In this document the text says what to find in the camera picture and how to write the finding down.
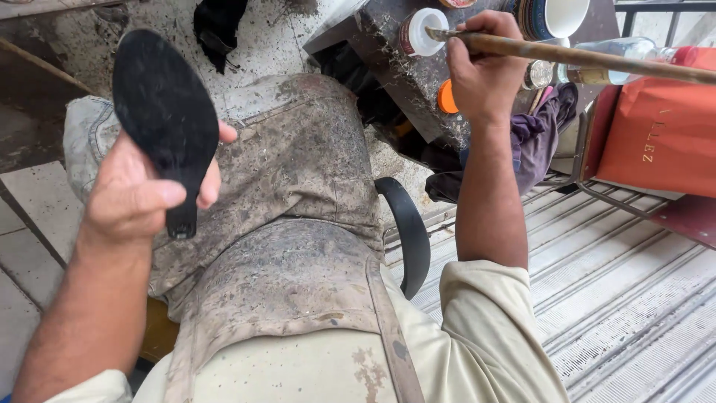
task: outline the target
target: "man's right hand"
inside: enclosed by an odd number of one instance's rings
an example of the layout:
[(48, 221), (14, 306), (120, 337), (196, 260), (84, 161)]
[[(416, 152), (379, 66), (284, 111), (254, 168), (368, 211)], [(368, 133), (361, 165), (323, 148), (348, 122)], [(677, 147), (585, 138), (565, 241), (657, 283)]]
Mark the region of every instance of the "man's right hand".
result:
[[(514, 16), (486, 10), (458, 25), (459, 31), (484, 32), (522, 39)], [(527, 59), (512, 56), (470, 56), (458, 38), (447, 42), (447, 65), (455, 104), (471, 125), (509, 125), (512, 104), (524, 80)]]

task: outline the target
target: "workbench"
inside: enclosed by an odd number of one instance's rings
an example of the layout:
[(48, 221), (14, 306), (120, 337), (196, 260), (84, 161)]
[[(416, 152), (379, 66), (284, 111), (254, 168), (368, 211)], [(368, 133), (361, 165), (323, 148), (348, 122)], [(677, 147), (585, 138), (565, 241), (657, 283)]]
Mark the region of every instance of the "workbench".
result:
[[(433, 57), (411, 58), (400, 47), (400, 24), (411, 13), (425, 7), (445, 12), (450, 28), (485, 9), (502, 10), (506, 0), (482, 0), (464, 9), (450, 9), (438, 0), (368, 0), (336, 18), (304, 46), (321, 62), (321, 52), (343, 41), (354, 49), (378, 79), (426, 143), (460, 147), (470, 135), (468, 122), (459, 114), (442, 112), (436, 103), (437, 90), (449, 78), (445, 51)], [(572, 45), (619, 37), (612, 0), (591, 0), (584, 23), (570, 37)], [(579, 85), (578, 111), (584, 110), (601, 92), (600, 85)], [(521, 91), (513, 113), (526, 113), (536, 91)]]

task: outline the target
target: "clear bottle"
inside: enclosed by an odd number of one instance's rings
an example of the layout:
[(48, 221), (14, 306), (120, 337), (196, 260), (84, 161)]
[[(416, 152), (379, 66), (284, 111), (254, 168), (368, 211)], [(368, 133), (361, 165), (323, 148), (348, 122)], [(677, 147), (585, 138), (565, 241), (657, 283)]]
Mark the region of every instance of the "clear bottle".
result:
[[(654, 41), (646, 37), (618, 38), (599, 42), (581, 43), (576, 49), (592, 52), (614, 54), (627, 59), (653, 60), (673, 65), (690, 65), (698, 53), (696, 47), (658, 47)], [(617, 72), (608, 69), (583, 69), (579, 66), (559, 64), (557, 66), (558, 82), (578, 82), (582, 84), (615, 84), (623, 85), (636, 81), (641, 75)]]

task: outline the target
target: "wooden brush handle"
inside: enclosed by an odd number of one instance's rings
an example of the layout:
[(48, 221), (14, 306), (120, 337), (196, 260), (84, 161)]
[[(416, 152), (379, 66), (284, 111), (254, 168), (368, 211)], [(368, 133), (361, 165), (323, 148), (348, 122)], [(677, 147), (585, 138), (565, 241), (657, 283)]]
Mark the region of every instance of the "wooden brush handle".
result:
[(496, 37), (469, 31), (448, 31), (425, 27), (425, 31), (437, 41), (447, 41), (451, 37), (460, 38), (471, 54), (493, 53), (503, 56), (518, 56), (527, 59), (576, 65), (586, 69), (609, 69), (618, 72), (646, 75), (650, 77), (670, 78), (697, 84), (716, 85), (716, 72), (675, 66), (649, 60), (627, 59), (613, 54), (590, 52), (539, 42), (527, 42)]

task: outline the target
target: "black insole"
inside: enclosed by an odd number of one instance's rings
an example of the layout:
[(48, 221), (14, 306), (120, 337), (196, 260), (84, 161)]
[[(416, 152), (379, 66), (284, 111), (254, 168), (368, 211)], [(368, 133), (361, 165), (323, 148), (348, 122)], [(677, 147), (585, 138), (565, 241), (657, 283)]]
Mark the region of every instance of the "black insole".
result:
[(184, 203), (167, 212), (172, 238), (196, 234), (196, 197), (218, 145), (218, 119), (201, 80), (181, 54), (155, 32), (126, 34), (112, 75), (115, 112), (163, 179), (186, 188)]

